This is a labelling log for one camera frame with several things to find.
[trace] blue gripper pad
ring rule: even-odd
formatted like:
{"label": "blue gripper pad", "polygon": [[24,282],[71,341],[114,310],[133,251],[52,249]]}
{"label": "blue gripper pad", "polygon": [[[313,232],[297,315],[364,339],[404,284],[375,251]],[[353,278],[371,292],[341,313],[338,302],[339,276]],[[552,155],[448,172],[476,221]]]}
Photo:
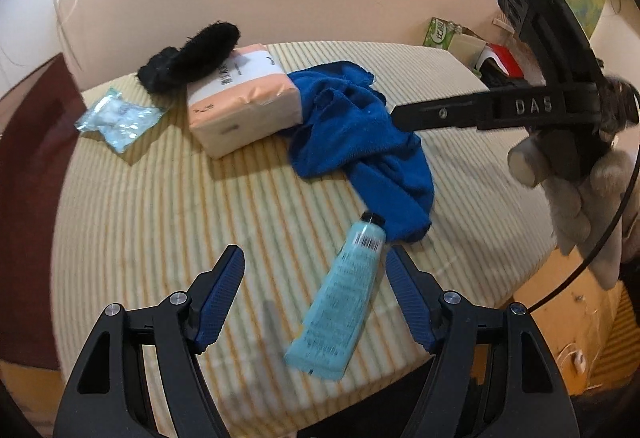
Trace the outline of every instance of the blue gripper pad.
{"label": "blue gripper pad", "polygon": [[386,276],[389,283],[391,283],[391,288],[396,295],[402,315],[407,326],[409,326],[409,331],[414,341],[423,345],[428,352],[431,351],[436,344],[436,337],[431,329],[429,308],[413,278],[393,248],[386,255]]}
{"label": "blue gripper pad", "polygon": [[198,334],[193,340],[196,353],[202,353],[207,346],[218,340],[220,330],[238,292],[243,275],[244,252],[237,248],[213,285],[200,311],[200,326]]}

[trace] black tube cap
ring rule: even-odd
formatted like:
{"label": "black tube cap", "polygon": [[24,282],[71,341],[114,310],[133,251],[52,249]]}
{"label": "black tube cap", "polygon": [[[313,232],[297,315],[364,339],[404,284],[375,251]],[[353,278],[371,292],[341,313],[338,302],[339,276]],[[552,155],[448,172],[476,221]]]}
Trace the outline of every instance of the black tube cap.
{"label": "black tube cap", "polygon": [[380,216],[380,214],[376,214],[375,212],[371,212],[371,211],[364,211],[360,217],[360,221],[366,222],[366,223],[373,223],[374,225],[382,227],[382,225],[385,224],[386,220],[382,216]]}

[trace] black cable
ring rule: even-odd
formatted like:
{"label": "black cable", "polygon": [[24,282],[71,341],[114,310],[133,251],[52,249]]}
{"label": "black cable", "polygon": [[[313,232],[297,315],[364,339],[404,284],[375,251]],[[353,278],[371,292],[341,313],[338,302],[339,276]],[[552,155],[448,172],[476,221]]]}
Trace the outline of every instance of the black cable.
{"label": "black cable", "polygon": [[[638,90],[636,90],[635,88],[633,88],[633,92],[636,98],[636,107],[638,107],[640,106],[640,94],[638,93]],[[625,193],[622,195],[622,199],[620,200],[620,206],[618,207],[618,210],[616,211],[616,213],[613,215],[613,218],[611,219],[611,222],[607,227],[607,230],[604,231],[602,237],[596,243],[596,246],[594,246],[591,252],[589,253],[589,255],[586,258],[584,258],[584,261],[580,264],[580,266],[578,266],[578,268],[576,268],[569,277],[567,277],[564,281],[562,281],[560,286],[555,288],[555,290],[547,294],[540,301],[538,301],[531,308],[529,308],[530,312],[533,312],[538,308],[540,308],[541,306],[544,306],[546,303],[551,301],[556,295],[561,293],[561,291],[564,290],[566,287],[568,287],[582,272],[584,272],[585,269],[591,264],[593,259],[595,259],[598,253],[602,250],[602,247],[609,240],[610,236],[612,235],[613,231],[616,228],[616,225],[620,221],[620,218],[622,217],[622,213],[624,212],[626,205],[629,203],[629,198],[631,198],[631,193],[633,192],[634,186],[636,185],[636,180],[638,179],[639,172],[640,172],[640,144],[638,145],[638,154],[636,155],[636,164],[634,165],[634,170],[631,173],[631,180],[629,180],[629,185],[626,186]]]}

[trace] light blue tube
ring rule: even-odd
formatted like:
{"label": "light blue tube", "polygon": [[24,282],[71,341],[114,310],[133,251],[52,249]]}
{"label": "light blue tube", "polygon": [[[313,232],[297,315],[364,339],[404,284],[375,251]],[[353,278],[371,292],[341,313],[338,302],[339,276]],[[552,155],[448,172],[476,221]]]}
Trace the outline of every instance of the light blue tube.
{"label": "light blue tube", "polygon": [[340,380],[360,335],[385,243],[381,216],[365,212],[347,239],[303,320],[284,361],[297,370]]}

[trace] black fuzzy object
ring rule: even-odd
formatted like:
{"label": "black fuzzy object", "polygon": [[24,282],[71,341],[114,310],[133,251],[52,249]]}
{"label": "black fuzzy object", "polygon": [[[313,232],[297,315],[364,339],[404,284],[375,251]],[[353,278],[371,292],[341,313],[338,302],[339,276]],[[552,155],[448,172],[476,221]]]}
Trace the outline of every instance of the black fuzzy object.
{"label": "black fuzzy object", "polygon": [[238,27],[216,22],[178,50],[164,48],[138,70],[138,79],[152,95],[178,95],[189,84],[217,70],[240,39]]}

